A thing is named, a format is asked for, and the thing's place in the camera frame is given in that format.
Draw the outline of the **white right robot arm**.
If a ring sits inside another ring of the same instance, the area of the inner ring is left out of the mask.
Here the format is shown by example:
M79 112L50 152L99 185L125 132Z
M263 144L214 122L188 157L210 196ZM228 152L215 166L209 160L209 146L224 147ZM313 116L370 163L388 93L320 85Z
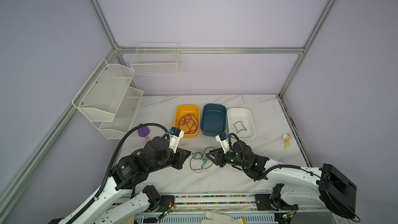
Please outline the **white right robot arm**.
M333 165L309 168L284 164L256 155L242 141L221 144L220 148L206 153L214 165L222 168L229 164L253 181L275 181L271 193L257 198L261 210L295 214L300 205L308 205L326 208L337 216L360 222L356 215L357 187Z

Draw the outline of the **white mesh wall shelf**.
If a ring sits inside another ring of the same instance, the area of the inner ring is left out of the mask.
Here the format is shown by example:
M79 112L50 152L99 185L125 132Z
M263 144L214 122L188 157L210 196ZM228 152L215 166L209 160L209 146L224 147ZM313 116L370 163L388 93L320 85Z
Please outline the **white mesh wall shelf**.
M119 140L132 129L144 92L133 87L135 71L101 61L72 105L108 140Z

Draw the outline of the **small white yellow toy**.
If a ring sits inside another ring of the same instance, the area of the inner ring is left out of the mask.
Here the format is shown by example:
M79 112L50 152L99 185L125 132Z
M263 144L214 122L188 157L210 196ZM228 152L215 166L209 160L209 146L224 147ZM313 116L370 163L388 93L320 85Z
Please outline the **small white yellow toy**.
M283 134L283 139L285 141L284 149L287 149L290 146L291 135L290 134Z

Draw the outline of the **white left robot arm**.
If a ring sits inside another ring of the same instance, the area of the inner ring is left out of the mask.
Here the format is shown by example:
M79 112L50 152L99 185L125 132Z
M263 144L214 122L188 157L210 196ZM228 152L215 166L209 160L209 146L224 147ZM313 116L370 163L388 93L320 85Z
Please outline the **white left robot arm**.
M154 211L161 202L155 186L149 185L135 194L135 187L145 181L149 174L172 167L181 170L191 152L178 147L184 132L172 127L163 136L153 138L145 147L117 160L119 150L130 134L141 128L128 131L118 144L98 190L81 206L63 219L53 219L53 224L116 224L135 214Z

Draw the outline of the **purple pink-handled spatula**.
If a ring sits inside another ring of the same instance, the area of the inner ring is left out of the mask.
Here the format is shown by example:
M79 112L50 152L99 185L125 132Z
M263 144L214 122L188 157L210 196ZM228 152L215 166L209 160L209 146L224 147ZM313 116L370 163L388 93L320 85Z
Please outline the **purple pink-handled spatula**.
M144 126L143 124L140 124L140 128L138 129L138 134L141 138L145 138L146 142L151 141L151 139L149 138L150 129L148 126Z

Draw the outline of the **white plastic bin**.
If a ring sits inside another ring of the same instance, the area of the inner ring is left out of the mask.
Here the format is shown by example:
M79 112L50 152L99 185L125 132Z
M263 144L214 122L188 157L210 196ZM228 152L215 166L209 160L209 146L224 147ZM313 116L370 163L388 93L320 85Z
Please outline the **white plastic bin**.
M227 110L229 132L236 134L241 140L256 136L254 121L250 110L234 107Z

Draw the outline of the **yellow plastic bin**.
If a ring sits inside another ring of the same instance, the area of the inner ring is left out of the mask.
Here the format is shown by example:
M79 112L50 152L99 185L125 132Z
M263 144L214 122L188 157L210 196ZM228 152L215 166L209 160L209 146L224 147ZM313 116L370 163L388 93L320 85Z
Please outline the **yellow plastic bin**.
M200 108L197 105L177 107L174 127L184 131L184 138L195 138L200 130Z

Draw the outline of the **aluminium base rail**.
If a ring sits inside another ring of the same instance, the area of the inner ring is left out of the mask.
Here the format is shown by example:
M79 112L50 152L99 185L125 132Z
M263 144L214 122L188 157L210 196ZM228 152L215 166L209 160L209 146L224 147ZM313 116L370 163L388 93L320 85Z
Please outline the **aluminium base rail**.
M135 197L114 204L97 224L200 224L205 212L229 216L245 224L345 224L341 217L313 206L288 206L275 211L267 207L266 194L162 196L158 208L150 211Z

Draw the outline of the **teal plastic bin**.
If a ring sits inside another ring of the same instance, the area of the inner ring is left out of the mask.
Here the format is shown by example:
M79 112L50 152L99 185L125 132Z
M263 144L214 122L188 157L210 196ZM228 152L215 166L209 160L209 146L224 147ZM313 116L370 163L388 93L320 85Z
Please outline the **teal plastic bin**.
M227 128L227 108L214 103L204 105L200 127L205 136L215 137L224 133Z

